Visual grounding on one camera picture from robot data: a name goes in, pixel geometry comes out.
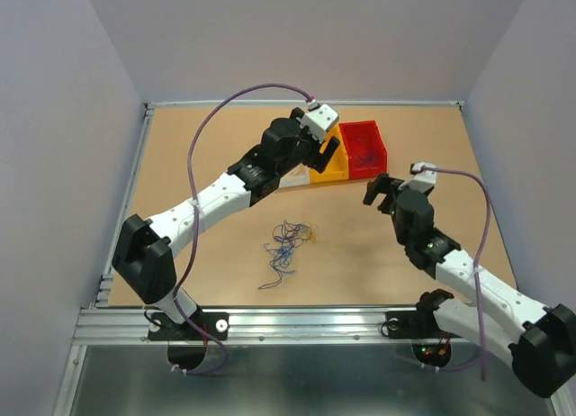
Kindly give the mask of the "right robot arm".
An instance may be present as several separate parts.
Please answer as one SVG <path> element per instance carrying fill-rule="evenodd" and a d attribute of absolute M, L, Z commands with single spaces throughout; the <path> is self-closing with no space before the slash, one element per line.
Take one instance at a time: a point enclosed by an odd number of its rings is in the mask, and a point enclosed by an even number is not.
<path fill-rule="evenodd" d="M 370 205 L 383 195 L 378 209 L 391 217 L 409 262 L 473 303 L 467 306 L 441 290 L 424 294 L 415 327 L 425 335 L 441 330 L 467 339 L 509 366 L 531 393 L 550 398 L 575 376 L 575 314 L 504 283 L 436 227 L 428 196 L 440 172 L 418 163 L 409 180 L 381 173 L 367 184 L 363 200 Z"/>

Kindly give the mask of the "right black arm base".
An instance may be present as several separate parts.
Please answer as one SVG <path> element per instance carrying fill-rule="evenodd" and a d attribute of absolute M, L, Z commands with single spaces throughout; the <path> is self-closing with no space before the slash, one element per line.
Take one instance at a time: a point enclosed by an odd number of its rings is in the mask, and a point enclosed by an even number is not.
<path fill-rule="evenodd" d="M 459 337 L 471 321 L 468 317 L 447 310 L 435 312 L 419 311 L 414 308 L 377 308 L 381 316 L 381 333 L 389 339 L 439 339 L 444 333 Z"/>

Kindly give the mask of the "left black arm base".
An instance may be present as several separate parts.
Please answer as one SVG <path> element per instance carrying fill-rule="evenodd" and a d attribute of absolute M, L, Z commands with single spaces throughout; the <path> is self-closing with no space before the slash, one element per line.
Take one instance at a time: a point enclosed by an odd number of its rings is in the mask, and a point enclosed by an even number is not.
<path fill-rule="evenodd" d="M 150 341 L 200 341 L 205 339 L 204 335 L 187 322 L 176 324 L 162 311 L 145 310 L 143 315 L 148 321 L 148 340 Z M 227 312 L 203 310 L 192 317 L 192 322 L 220 341 L 228 338 L 230 315 Z"/>

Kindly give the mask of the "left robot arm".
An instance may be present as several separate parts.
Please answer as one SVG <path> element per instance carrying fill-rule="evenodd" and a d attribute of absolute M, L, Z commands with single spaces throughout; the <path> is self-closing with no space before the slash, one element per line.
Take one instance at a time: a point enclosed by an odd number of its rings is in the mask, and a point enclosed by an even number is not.
<path fill-rule="evenodd" d="M 261 141 L 201 192 L 147 219 L 127 218 L 112 267 L 144 304 L 169 318 L 179 338 L 193 337 L 200 328 L 199 307 L 176 281 L 176 255 L 216 223 L 276 191 L 299 165 L 323 172 L 339 145 L 330 134 L 338 122 L 338 112 L 327 104 L 295 108 L 273 120 Z"/>

